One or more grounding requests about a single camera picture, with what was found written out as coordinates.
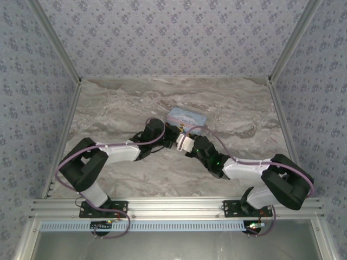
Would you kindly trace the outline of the blue decorated tin box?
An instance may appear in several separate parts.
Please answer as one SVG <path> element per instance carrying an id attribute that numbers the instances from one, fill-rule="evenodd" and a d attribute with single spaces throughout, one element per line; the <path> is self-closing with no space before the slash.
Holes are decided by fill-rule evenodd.
<path id="1" fill-rule="evenodd" d="M 195 126 L 204 126 L 207 118 L 185 109 L 174 107 L 166 116 L 166 122 L 172 126 L 177 126 L 185 134 Z"/>

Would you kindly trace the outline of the grey metal lower tray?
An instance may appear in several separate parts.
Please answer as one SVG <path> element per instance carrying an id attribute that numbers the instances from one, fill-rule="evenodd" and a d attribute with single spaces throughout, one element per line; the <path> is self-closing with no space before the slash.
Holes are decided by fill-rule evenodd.
<path id="1" fill-rule="evenodd" d="M 131 231 L 97 239 L 78 222 L 29 222 L 14 260 L 340 260 L 317 218 L 278 220 L 262 237 L 240 231 Z"/>

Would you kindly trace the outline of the aluminium base rail beam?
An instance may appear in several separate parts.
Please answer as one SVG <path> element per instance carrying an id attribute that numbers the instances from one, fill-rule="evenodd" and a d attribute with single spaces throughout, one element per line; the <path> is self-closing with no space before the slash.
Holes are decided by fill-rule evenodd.
<path id="1" fill-rule="evenodd" d="M 134 220 L 217 220 L 224 218 L 222 202 L 226 197 L 126 198 L 127 214 Z M 79 217 L 74 199 L 38 199 L 29 211 L 30 219 L 72 220 Z M 281 204 L 274 206 L 279 220 L 323 219 L 325 214 L 319 199 L 304 201 L 299 211 Z"/>

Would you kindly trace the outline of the aluminium side rail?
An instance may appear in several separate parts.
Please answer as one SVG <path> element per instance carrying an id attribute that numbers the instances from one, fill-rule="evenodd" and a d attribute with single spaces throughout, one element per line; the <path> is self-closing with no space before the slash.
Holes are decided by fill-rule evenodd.
<path id="1" fill-rule="evenodd" d="M 76 90 L 74 92 L 73 99 L 72 99 L 71 104 L 69 106 L 69 110 L 67 113 L 65 124 L 63 126 L 62 133 L 60 135 L 60 140 L 58 142 L 57 150 L 56 150 L 55 155 L 53 157 L 52 165 L 50 167 L 48 177 L 47 177 L 45 186 L 43 188 L 43 192 L 41 195 L 42 199 L 46 199 L 48 197 L 49 188 L 50 188 L 50 185 L 52 183 L 52 180 L 54 179 L 54 173 L 57 170 L 59 162 L 63 156 L 63 152 L 65 150 L 65 146 L 66 146 L 66 142 L 67 142 L 67 136 L 68 136 L 68 133 L 70 131 L 70 127 L 71 127 L 71 124 L 73 121 L 73 117 L 74 117 L 76 106 L 78 104 L 80 92 L 81 92 L 81 81 L 79 81 L 78 84 L 76 85 Z"/>
<path id="2" fill-rule="evenodd" d="M 285 113 L 284 113 L 284 110 L 282 108 L 277 90 L 276 90 L 271 78 L 268 79 L 268 84 L 269 84 L 269 91 L 270 91 L 270 94 L 271 94 L 271 97 L 272 97 L 272 100 L 274 103 L 274 107 L 275 107 L 275 110 L 276 110 L 276 113 L 277 113 L 277 116 L 278 116 L 278 119 L 280 122 L 280 126 L 282 129 L 282 133 L 283 133 L 283 136 L 285 139 L 285 143 L 286 143 L 286 147 L 287 147 L 289 156 L 294 163 L 299 164 L 298 154 L 297 154 L 297 151 L 295 149 L 295 145 L 294 145 L 294 142 L 292 139 L 292 135 L 290 133 L 290 129 L 289 129 L 286 117 L 285 117 Z"/>

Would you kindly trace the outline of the aluminium frame post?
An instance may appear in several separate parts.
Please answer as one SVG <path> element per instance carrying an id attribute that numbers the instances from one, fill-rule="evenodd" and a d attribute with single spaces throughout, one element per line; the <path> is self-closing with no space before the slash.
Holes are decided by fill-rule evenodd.
<path id="1" fill-rule="evenodd" d="M 58 34 L 54 30 L 49 20 L 49 17 L 46 15 L 39 0 L 26 0 L 26 2 L 28 3 L 30 9 L 32 10 L 45 35 L 48 37 L 50 44 L 52 45 L 59 59 L 63 63 L 67 73 L 72 78 L 72 80 L 77 85 L 79 85 L 81 81 L 80 76 L 77 70 L 75 69 L 72 60 L 66 52 L 61 40 L 59 39 Z"/>
<path id="2" fill-rule="evenodd" d="M 309 27 L 315 13 L 323 0 L 307 0 L 298 20 L 290 33 L 283 50 L 281 51 L 271 73 L 269 74 L 269 82 L 274 85 L 278 80 L 280 74 L 285 69 L 291 55 L 299 44 L 300 39 L 304 35 L 306 29 Z"/>

